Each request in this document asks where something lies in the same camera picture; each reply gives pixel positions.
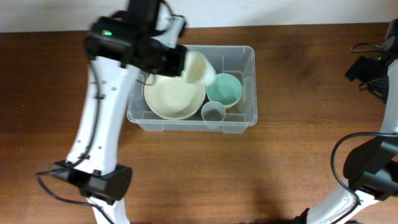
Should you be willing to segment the yellow bowl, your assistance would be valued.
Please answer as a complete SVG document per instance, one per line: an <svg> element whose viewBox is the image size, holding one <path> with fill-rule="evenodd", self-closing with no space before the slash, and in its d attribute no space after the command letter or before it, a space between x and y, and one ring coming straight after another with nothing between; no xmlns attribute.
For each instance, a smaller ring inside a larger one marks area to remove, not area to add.
<svg viewBox="0 0 398 224"><path fill-rule="evenodd" d="M238 104L239 101L240 101L240 99L234 101L234 102L231 103L231 104L224 105L224 108L225 108L226 110L231 109L232 107L236 106L236 105Z"/></svg>

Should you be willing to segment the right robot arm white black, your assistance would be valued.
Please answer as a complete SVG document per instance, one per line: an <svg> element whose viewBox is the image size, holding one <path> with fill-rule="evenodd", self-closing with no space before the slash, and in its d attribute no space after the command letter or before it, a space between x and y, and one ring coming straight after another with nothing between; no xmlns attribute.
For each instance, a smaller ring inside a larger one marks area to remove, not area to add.
<svg viewBox="0 0 398 224"><path fill-rule="evenodd" d="M341 138L331 152L331 171L339 183L322 203L307 208L294 223L349 223L364 208L397 196L397 20L389 23L384 42L375 44L372 53L379 58L360 56L345 73L359 80L366 90L386 104L382 127L378 132L358 132ZM337 174L335 156L346 140L369 136L370 140L354 148L345 160L343 178Z"/></svg>

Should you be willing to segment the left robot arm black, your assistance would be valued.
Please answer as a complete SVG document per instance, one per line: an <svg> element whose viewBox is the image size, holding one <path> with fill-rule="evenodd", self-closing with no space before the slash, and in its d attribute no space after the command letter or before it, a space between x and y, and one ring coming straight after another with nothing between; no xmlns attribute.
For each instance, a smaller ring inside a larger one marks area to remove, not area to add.
<svg viewBox="0 0 398 224"><path fill-rule="evenodd" d="M130 1L92 23L83 42L89 60L83 114L71 151L50 175L77 187L98 223L129 221L124 196L132 169L117 162L129 93L142 72L181 74L187 50L177 40L185 25L165 1Z"/></svg>

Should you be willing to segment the green bowl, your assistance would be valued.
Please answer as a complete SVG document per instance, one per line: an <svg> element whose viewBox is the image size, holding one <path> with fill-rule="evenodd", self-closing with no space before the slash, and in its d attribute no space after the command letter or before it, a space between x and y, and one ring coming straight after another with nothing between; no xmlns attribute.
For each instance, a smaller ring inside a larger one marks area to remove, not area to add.
<svg viewBox="0 0 398 224"><path fill-rule="evenodd" d="M206 95L210 101L221 103L226 109L233 107L242 97L241 82L228 73L219 73L214 82L206 88Z"/></svg>

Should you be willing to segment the cream plate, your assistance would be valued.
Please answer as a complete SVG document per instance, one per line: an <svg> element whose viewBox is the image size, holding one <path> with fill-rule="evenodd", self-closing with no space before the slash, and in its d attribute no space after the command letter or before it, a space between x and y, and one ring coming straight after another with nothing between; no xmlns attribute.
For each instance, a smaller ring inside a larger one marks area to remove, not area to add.
<svg viewBox="0 0 398 224"><path fill-rule="evenodd" d="M150 74L145 84L144 98L148 107L164 119L189 118L206 98L205 86L188 84L180 77Z"/></svg>

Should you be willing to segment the grey cup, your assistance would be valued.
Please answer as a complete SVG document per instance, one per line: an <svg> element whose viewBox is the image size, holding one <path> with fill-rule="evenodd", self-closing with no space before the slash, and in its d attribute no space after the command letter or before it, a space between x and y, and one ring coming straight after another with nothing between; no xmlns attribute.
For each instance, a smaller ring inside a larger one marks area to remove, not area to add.
<svg viewBox="0 0 398 224"><path fill-rule="evenodd" d="M225 107L218 101L209 101L201 108L204 121L223 121L226 116Z"/></svg>

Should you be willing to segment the cream cup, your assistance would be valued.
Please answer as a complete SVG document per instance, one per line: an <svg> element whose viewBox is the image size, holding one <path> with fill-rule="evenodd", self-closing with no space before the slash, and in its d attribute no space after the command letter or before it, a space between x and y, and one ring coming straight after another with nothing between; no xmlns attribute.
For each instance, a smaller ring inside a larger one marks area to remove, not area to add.
<svg viewBox="0 0 398 224"><path fill-rule="evenodd" d="M192 85L210 86L214 83L216 71L200 52L189 50L185 56L181 78Z"/></svg>

